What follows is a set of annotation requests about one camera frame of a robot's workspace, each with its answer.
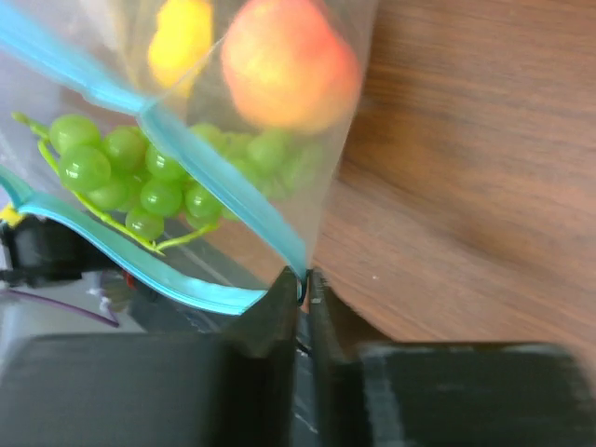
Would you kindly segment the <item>clear zip bag blue seal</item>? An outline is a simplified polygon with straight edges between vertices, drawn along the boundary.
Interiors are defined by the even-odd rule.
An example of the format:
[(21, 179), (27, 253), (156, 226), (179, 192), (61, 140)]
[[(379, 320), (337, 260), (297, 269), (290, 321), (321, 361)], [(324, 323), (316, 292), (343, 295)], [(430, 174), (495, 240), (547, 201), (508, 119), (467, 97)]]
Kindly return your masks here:
[[(213, 4), (213, 43), (188, 98), (154, 80), (147, 50), (167, 1), (5, 1), (1, 5), (1, 199), (20, 213), (63, 224), (118, 266), (174, 302), (238, 315), (261, 299), (280, 270), (291, 271), (298, 296), (318, 237), (325, 196), (345, 146), (363, 87), (378, 5), (315, 1), (353, 49), (361, 70), (352, 111), (306, 134), (260, 128), (237, 111), (224, 80), (221, 50), (238, 11), (249, 1)], [(185, 244), (154, 253), (95, 217), (67, 191), (41, 157), (37, 138), (15, 121), (21, 113), (48, 126), (84, 115), (101, 133), (136, 126), (235, 215)], [(322, 166), (313, 183), (288, 199), (266, 198), (191, 127), (223, 131), (283, 130), (318, 143)]]

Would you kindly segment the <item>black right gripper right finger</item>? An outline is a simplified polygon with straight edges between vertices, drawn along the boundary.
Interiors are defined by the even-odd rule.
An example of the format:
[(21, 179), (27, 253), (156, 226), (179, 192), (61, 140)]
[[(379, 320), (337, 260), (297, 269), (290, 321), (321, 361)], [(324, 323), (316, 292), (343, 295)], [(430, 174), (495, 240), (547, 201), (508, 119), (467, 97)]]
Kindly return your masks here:
[(309, 276), (324, 446), (591, 446), (595, 391), (576, 358), (538, 342), (397, 342)]

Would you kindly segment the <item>red yellow apple toy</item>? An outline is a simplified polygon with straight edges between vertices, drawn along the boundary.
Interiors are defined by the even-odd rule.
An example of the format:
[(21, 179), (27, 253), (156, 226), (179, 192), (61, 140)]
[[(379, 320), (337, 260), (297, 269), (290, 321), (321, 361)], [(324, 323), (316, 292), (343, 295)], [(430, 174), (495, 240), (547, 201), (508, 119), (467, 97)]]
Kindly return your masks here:
[(224, 80), (256, 127), (323, 131), (354, 108), (359, 61), (315, 1), (249, 1), (223, 41)]

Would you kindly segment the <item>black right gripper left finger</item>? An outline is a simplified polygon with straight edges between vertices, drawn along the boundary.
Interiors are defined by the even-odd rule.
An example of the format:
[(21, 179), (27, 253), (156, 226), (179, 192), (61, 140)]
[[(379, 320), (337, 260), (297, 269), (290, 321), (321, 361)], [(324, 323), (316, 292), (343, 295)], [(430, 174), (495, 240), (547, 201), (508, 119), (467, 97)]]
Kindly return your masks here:
[(5, 446), (288, 446), (298, 282), (220, 332), (70, 333), (1, 371)]

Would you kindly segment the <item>yellow bell pepper toy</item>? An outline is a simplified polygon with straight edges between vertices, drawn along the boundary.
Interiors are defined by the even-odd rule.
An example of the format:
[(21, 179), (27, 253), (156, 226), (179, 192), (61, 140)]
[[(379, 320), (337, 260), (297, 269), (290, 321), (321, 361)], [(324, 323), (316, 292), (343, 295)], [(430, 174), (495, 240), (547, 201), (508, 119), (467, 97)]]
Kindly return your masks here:
[(160, 87), (188, 98), (213, 43), (213, 4), (167, 1), (157, 13), (156, 24), (147, 50), (152, 76)]

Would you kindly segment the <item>green grape bunch toy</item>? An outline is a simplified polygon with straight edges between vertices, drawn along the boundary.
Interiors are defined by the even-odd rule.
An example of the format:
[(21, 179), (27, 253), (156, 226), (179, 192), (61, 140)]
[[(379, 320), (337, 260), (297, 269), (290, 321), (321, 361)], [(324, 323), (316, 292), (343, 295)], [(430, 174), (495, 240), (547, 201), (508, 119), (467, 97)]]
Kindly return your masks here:
[[(41, 157), (67, 191), (95, 217), (149, 251), (162, 253), (215, 230), (222, 219), (236, 219), (136, 126), (101, 133), (84, 115), (61, 115), (48, 126), (21, 113), (12, 117), (36, 136)], [(318, 143), (283, 130), (230, 132), (209, 122), (198, 122), (191, 130), (274, 201), (311, 185), (322, 166)]]

